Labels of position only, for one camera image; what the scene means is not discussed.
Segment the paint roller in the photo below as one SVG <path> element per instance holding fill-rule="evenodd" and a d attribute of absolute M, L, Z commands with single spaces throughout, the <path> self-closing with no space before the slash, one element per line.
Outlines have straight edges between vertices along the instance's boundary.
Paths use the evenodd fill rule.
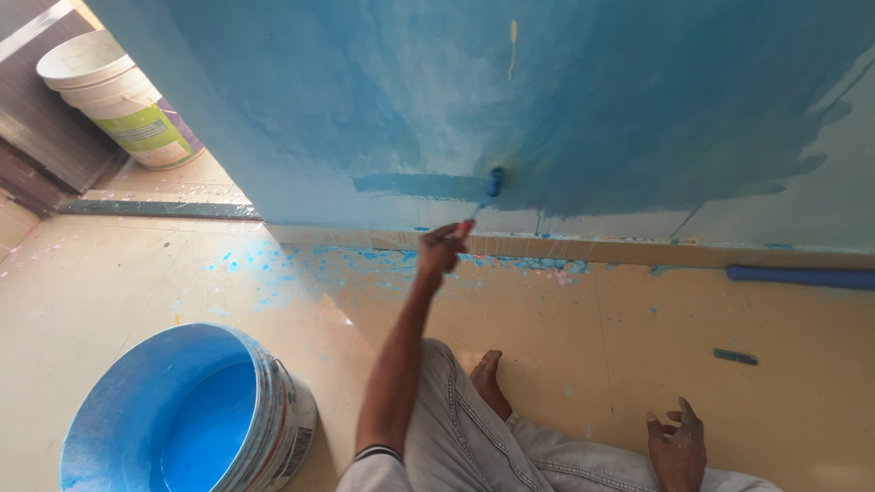
<path fill-rule="evenodd" d="M 453 233 L 457 238 L 464 241 L 469 234 L 471 234 L 471 229 L 474 228 L 474 224 L 476 221 L 474 217 L 489 205 L 489 201 L 501 193 L 501 185 L 504 183 L 504 169 L 501 167 L 494 167 L 492 171 L 489 172 L 489 179 L 486 180 L 486 198 L 474 209 L 474 213 L 471 214 L 470 217 L 463 220 L 456 226 L 456 231 Z"/>

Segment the bare foot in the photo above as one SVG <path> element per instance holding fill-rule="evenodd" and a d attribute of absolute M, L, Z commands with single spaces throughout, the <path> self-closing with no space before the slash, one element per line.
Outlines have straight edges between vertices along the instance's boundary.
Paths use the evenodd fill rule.
<path fill-rule="evenodd" d="M 490 350 L 483 355 L 483 359 L 477 367 L 471 371 L 471 382 L 477 394 L 498 414 L 501 420 L 508 420 L 514 411 L 495 380 L 495 372 L 498 371 L 498 360 L 501 358 L 500 350 Z"/>

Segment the hand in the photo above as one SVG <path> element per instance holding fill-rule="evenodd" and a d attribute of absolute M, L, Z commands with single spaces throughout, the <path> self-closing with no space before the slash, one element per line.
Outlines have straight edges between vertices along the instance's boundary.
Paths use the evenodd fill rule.
<path fill-rule="evenodd" d="M 708 463 L 704 424 L 687 400 L 677 398 L 677 403 L 681 405 L 681 411 L 669 411 L 666 415 L 680 422 L 680 427 L 663 425 L 651 411 L 647 413 L 650 460 L 662 492 L 698 492 Z"/>
<path fill-rule="evenodd" d="M 456 255 L 467 251 L 461 239 L 453 235 L 456 226 L 458 224 L 445 225 L 419 238 L 416 282 L 433 292 L 444 281 L 444 273 L 456 267 L 459 260 Z"/>

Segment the white plastic bucket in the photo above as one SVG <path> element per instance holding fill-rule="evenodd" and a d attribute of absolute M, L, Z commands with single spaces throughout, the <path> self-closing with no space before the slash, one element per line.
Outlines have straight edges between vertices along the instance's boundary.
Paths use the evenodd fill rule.
<path fill-rule="evenodd" d="M 37 73 L 148 169 L 185 165 L 204 150 L 109 31 L 57 46 L 39 61 Z"/>
<path fill-rule="evenodd" d="M 317 420 L 306 383 L 260 343 L 180 325 L 133 347 L 88 393 L 64 439 L 60 487 L 274 492 L 309 453 Z"/>

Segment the gray jeans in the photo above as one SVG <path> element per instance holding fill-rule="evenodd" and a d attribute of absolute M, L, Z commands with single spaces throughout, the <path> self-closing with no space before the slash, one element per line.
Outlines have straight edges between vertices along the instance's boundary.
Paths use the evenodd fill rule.
<path fill-rule="evenodd" d="M 516 412 L 502 422 L 452 351 L 434 339 L 423 340 L 404 461 L 416 492 L 659 492 L 647 456 L 573 439 Z M 702 492 L 742 490 L 778 489 L 748 474 L 705 470 Z"/>

